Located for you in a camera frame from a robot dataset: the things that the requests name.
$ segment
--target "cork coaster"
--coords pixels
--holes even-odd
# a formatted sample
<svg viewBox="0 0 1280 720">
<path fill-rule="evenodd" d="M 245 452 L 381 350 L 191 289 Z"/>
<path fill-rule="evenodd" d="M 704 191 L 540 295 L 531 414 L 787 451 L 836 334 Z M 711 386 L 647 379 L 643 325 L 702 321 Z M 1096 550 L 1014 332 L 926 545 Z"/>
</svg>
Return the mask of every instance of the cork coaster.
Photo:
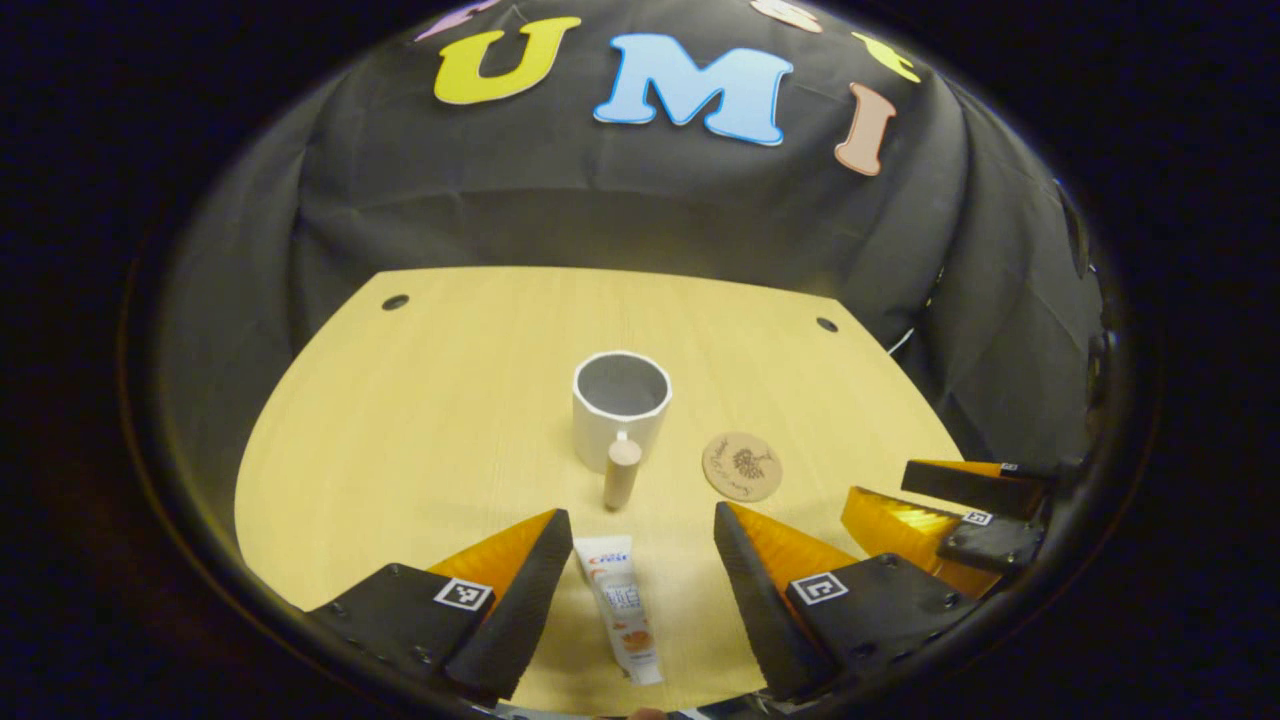
<svg viewBox="0 0 1280 720">
<path fill-rule="evenodd" d="M 703 473 L 721 495 L 739 502 L 764 500 L 782 484 L 778 456 L 746 433 L 716 436 L 703 451 Z"/>
</svg>

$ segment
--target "wooden cylinder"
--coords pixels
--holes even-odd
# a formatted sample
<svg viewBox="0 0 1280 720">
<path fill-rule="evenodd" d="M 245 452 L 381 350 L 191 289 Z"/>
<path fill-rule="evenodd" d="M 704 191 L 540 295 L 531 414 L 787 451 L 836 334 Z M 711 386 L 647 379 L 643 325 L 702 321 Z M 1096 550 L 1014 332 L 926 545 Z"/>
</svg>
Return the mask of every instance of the wooden cylinder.
<svg viewBox="0 0 1280 720">
<path fill-rule="evenodd" d="M 640 446 L 635 441 L 618 439 L 609 446 L 608 462 L 604 468 L 604 506 L 609 510 L 622 507 L 631 497 L 641 455 Z"/>
</svg>

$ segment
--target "letter m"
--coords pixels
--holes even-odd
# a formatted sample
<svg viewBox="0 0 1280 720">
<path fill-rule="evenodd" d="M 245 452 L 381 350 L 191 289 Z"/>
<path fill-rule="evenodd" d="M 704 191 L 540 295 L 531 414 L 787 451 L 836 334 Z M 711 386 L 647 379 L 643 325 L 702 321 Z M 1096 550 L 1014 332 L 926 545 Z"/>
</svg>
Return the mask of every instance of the letter m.
<svg viewBox="0 0 1280 720">
<path fill-rule="evenodd" d="M 699 69 L 668 35 L 620 35 L 611 45 L 622 51 L 622 64 L 613 96 L 595 109 L 595 119 L 628 124 L 653 120 L 658 111 L 646 101 L 653 86 L 677 126 L 689 123 L 718 95 L 719 109 L 707 115 L 707 129 L 760 145 L 782 142 L 773 111 L 782 76 L 792 69 L 782 58 L 737 47 Z"/>
</svg>

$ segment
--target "colorful letter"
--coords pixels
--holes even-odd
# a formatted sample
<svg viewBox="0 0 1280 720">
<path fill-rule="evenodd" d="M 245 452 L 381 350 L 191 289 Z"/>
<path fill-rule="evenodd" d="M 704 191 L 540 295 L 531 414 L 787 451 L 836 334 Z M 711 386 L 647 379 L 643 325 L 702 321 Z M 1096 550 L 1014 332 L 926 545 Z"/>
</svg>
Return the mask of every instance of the colorful letter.
<svg viewBox="0 0 1280 720">
<path fill-rule="evenodd" d="M 854 32 L 850 35 L 865 42 L 867 51 L 870 53 L 872 58 L 876 58 L 876 60 L 879 61 L 879 64 L 884 65 L 886 68 L 893 70 L 895 73 L 905 77 L 911 82 L 920 82 L 920 76 L 906 69 L 914 67 L 911 61 L 895 53 L 892 47 L 884 45 L 879 40 L 876 40 L 874 37 L 867 37 L 860 32 Z"/>
<path fill-rule="evenodd" d="M 452 27 L 458 27 L 460 24 L 476 17 L 476 14 L 488 10 L 489 8 L 497 5 L 500 0 L 484 0 L 483 3 L 472 3 L 466 8 L 458 8 L 457 10 L 444 15 L 443 18 L 435 20 L 435 24 L 428 28 L 425 32 L 413 38 L 413 42 L 420 40 L 426 40 L 438 32 L 444 32 Z"/>
<path fill-rule="evenodd" d="M 782 76 L 791 63 L 760 50 L 737 47 L 699 69 L 685 49 L 668 35 L 620 35 L 611 42 L 622 51 L 613 96 L 595 109 L 605 123 L 644 124 L 658 111 L 645 101 L 649 86 L 658 91 L 671 122 L 686 124 L 721 96 L 719 109 L 707 115 L 716 135 L 778 145 L 782 131 L 773 124 Z"/>
<path fill-rule="evenodd" d="M 471 105 L 524 92 L 547 77 L 559 51 L 561 38 L 580 24 L 581 18 L 549 18 L 520 28 L 529 36 L 525 56 L 516 69 L 498 77 L 480 77 L 480 60 L 503 32 L 495 29 L 463 37 L 440 50 L 444 61 L 435 76 L 435 96 L 451 105 Z"/>
<path fill-rule="evenodd" d="M 782 20 L 788 26 L 795 26 L 809 32 L 822 32 L 822 26 L 818 24 L 818 18 L 813 13 L 803 8 L 796 8 L 791 3 L 783 3 L 782 0 L 751 0 L 751 6 L 759 13 L 776 20 Z"/>
<path fill-rule="evenodd" d="M 836 146 L 840 164 L 864 176 L 879 174 L 879 146 L 884 140 L 888 119 L 897 114 L 893 104 L 865 85 L 851 83 L 849 90 L 858 99 L 849 138 Z"/>
</svg>

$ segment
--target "yellow letter u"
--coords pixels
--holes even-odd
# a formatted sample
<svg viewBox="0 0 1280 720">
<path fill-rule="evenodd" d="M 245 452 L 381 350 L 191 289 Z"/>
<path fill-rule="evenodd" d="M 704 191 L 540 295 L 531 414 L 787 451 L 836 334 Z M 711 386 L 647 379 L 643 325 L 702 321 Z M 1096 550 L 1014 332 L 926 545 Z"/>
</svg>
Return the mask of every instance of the yellow letter u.
<svg viewBox="0 0 1280 720">
<path fill-rule="evenodd" d="M 516 69 L 498 77 L 480 77 L 480 61 L 503 32 L 495 29 L 463 37 L 440 50 L 444 61 L 435 76 L 435 96 L 451 105 L 471 105 L 524 92 L 547 77 L 559 51 L 561 38 L 580 24 L 581 18 L 548 18 L 520 28 L 529 36 L 525 56 Z"/>
</svg>

